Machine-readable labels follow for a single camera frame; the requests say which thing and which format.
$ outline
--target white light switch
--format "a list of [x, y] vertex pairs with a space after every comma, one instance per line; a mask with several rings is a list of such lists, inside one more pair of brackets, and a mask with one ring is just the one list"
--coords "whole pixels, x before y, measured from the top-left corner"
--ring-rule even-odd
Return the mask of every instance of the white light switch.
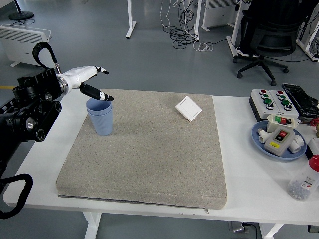
[[176, 108], [192, 122], [201, 112], [201, 108], [189, 97], [186, 96], [181, 102], [176, 105]]

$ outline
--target robotic arm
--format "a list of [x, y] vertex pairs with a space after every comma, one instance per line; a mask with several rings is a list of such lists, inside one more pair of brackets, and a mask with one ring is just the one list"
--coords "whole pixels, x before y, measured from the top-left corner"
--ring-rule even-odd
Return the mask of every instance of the robotic arm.
[[[39, 60], [38, 56], [43, 48], [50, 51], [58, 74]], [[45, 70], [34, 76], [19, 78], [19, 85], [12, 90], [14, 98], [0, 106], [0, 194], [6, 184], [25, 181], [25, 187], [20, 194], [17, 206], [10, 212], [0, 210], [0, 219], [13, 217], [24, 207], [33, 185], [32, 177], [28, 174], [21, 174], [2, 178], [2, 175], [21, 142], [45, 140], [62, 110], [61, 103], [55, 99], [68, 94], [73, 88], [79, 88], [82, 93], [98, 100], [112, 101], [114, 99], [84, 83], [99, 72], [109, 74], [104, 68], [77, 67], [61, 74], [59, 64], [47, 42], [37, 44], [32, 54], [36, 62]]]

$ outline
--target blue cup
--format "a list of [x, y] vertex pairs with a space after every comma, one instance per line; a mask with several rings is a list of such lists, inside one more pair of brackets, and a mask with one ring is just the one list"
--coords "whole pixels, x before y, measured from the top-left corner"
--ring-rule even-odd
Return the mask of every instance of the blue cup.
[[96, 133], [101, 136], [109, 135], [113, 129], [112, 102], [91, 98], [86, 102], [86, 108]]

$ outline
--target blue plate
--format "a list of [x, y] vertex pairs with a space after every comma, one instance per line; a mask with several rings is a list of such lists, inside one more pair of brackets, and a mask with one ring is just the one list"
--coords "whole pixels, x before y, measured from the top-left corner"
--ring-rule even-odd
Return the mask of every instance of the blue plate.
[[[257, 130], [259, 128], [263, 129], [264, 131], [266, 131], [266, 128], [267, 128], [267, 124], [268, 124], [268, 121], [265, 120], [265, 121], [260, 121], [258, 122], [257, 124], [254, 125], [254, 127], [252, 128], [251, 130], [251, 136], [252, 136], [252, 139], [253, 139], [253, 142], [255, 143], [255, 145], [257, 146], [257, 148], [259, 150], [261, 150], [264, 154], [272, 157], [272, 158], [276, 158], [276, 159], [279, 159], [279, 160], [294, 160], [294, 159], [297, 159], [299, 157], [301, 157], [306, 149], [307, 149], [307, 145], [304, 143], [304, 145], [301, 147], [300, 151], [297, 152], [297, 153], [291, 153], [289, 150], [286, 150], [284, 152], [284, 154], [281, 156], [281, 157], [278, 157], [276, 155], [273, 155], [269, 152], [267, 152], [265, 149], [264, 149], [264, 144], [260, 143], [259, 142], [259, 134], [257, 133]], [[295, 135], [299, 135], [303, 141], [305, 142], [305, 139], [302, 137], [301, 134], [299, 134], [295, 129], [294, 129], [294, 133]]]

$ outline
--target gray cushion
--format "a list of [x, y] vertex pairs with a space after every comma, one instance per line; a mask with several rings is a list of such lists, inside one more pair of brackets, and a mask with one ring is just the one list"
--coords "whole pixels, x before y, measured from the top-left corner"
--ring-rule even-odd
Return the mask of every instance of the gray cushion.
[[[56, 181], [59, 196], [221, 209], [226, 185], [209, 95], [103, 89], [114, 97], [113, 132], [87, 116]], [[189, 95], [202, 112], [175, 106]]]

